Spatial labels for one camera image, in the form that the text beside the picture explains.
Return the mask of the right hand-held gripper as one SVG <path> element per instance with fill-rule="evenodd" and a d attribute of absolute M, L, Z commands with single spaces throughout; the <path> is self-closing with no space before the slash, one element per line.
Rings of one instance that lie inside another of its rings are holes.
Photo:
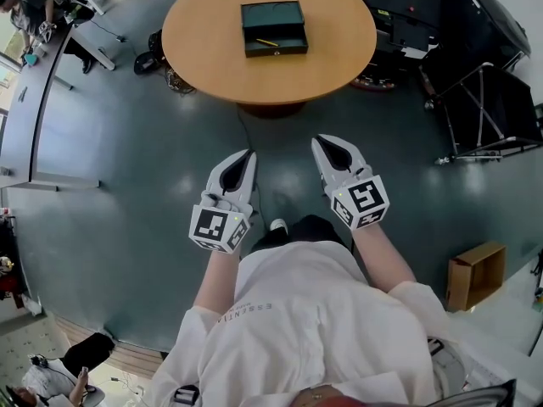
<path fill-rule="evenodd" d="M 372 173 L 361 151 L 327 134 L 311 139 L 311 150 L 332 211 L 355 231 L 379 222 L 389 208 L 380 175 Z"/>

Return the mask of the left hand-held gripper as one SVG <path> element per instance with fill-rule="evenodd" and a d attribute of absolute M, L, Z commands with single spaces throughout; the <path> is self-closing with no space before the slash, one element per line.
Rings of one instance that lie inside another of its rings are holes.
<path fill-rule="evenodd" d="M 247 235 L 254 209 L 249 203 L 255 183 L 255 151 L 238 151 L 210 173 L 199 204 L 193 206 L 189 238 L 199 247 L 233 254 Z"/>

